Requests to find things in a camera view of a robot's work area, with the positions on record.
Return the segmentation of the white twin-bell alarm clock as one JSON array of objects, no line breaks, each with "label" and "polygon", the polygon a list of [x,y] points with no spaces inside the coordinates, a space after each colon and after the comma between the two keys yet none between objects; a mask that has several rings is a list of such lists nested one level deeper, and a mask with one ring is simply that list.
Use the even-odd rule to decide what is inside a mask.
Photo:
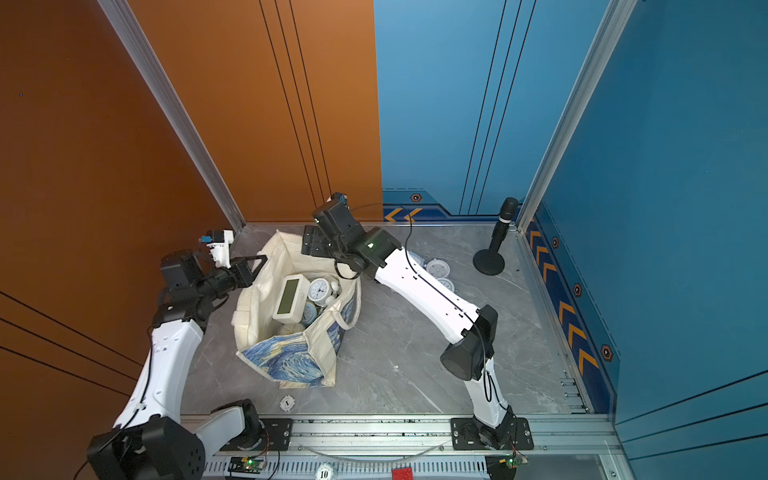
[{"label": "white twin-bell alarm clock", "polygon": [[324,308],[333,304],[340,292],[341,286],[334,278],[316,278],[310,282],[307,298],[318,307]]}]

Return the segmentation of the yellow blue twin-bell clock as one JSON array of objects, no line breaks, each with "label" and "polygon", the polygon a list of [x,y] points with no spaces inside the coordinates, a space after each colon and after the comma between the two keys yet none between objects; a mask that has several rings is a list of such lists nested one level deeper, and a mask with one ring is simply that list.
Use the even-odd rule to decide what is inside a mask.
[{"label": "yellow blue twin-bell clock", "polygon": [[304,306],[301,324],[309,327],[319,316],[318,307],[314,302],[307,301]]}]

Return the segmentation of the large white digital clock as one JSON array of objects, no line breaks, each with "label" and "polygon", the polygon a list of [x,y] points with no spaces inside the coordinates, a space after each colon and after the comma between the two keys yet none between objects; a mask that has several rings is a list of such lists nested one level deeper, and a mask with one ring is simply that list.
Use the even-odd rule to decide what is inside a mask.
[{"label": "large white digital clock", "polygon": [[282,324],[302,321],[308,299],[310,281],[303,274],[291,274],[283,278],[272,319]]}]

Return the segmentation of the cream round alarm clock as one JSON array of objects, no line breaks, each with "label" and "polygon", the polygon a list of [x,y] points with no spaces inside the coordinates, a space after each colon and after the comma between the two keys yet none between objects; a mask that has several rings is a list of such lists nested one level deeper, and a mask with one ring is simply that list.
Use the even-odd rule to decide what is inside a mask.
[{"label": "cream round alarm clock", "polygon": [[301,323],[282,324],[277,331],[277,335],[279,336],[293,335],[296,333],[303,332],[305,329],[306,327]]}]

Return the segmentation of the cream canvas bag starry print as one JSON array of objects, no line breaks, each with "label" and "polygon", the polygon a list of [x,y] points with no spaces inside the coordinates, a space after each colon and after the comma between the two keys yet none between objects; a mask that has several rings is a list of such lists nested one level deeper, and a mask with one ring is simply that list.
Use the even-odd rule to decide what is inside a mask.
[{"label": "cream canvas bag starry print", "polygon": [[[262,247],[268,261],[253,285],[241,291],[232,316],[236,355],[282,388],[333,387],[344,334],[359,319],[361,281],[338,277],[333,260],[303,255],[301,244],[299,235],[278,231]],[[303,332],[279,336],[282,323],[272,319],[273,310],[283,278],[298,273],[308,280],[334,278],[341,292]]]}]

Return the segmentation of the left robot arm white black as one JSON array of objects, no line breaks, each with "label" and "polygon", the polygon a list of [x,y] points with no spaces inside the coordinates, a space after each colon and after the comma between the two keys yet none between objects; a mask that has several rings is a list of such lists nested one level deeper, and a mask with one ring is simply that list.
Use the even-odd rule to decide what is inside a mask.
[{"label": "left robot arm white black", "polygon": [[215,409],[193,431],[181,423],[181,400],[211,314],[231,292],[251,286],[267,260],[235,258],[204,271],[191,250],[162,259],[165,288],[148,329],[146,362],[112,429],[93,437],[87,449],[87,464],[98,478],[199,479],[226,444],[245,450],[265,444],[265,428],[250,400]]}]

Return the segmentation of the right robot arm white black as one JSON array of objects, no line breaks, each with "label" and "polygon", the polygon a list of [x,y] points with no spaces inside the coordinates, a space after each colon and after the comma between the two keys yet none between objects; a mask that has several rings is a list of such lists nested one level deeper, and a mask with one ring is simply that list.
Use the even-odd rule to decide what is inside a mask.
[{"label": "right robot arm white black", "polygon": [[364,274],[414,305],[443,334],[448,346],[444,368],[463,381],[473,405],[473,423],[482,444],[500,450],[512,446],[517,417],[498,386],[494,340],[498,312],[478,307],[442,285],[417,264],[407,244],[388,231],[369,230],[354,218],[347,197],[335,193],[312,213],[302,253],[344,265],[352,279]]}]

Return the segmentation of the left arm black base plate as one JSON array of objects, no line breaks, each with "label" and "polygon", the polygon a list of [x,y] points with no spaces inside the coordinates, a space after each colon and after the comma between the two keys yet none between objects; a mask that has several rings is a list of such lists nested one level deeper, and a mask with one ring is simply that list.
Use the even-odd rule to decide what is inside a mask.
[{"label": "left arm black base plate", "polygon": [[220,452],[285,452],[293,426],[290,418],[261,418],[255,432],[241,433],[224,444]]}]

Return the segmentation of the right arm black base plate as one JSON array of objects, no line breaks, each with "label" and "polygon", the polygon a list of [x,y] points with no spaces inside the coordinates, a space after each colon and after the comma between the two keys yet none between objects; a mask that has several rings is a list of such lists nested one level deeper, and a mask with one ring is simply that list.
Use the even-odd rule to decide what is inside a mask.
[{"label": "right arm black base plate", "polygon": [[474,418],[456,417],[450,420],[454,450],[531,451],[535,448],[533,434],[526,418],[513,416],[507,423],[490,428]]}]

